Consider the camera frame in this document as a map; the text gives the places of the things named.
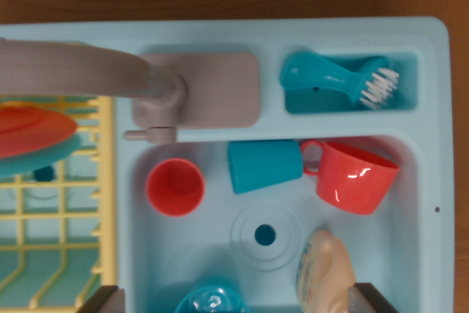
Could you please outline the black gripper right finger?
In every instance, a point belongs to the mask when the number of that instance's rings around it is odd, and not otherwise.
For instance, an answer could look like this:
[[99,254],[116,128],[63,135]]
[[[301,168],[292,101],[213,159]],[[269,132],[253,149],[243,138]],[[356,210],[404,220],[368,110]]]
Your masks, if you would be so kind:
[[394,307],[371,283],[355,283],[347,289],[349,313],[394,313]]

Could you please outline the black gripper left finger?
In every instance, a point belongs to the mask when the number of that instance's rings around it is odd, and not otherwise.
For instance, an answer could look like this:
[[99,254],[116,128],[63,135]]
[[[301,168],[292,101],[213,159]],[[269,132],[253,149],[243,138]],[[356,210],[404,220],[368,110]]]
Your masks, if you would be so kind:
[[117,285],[103,285],[77,313],[125,313],[125,291]]

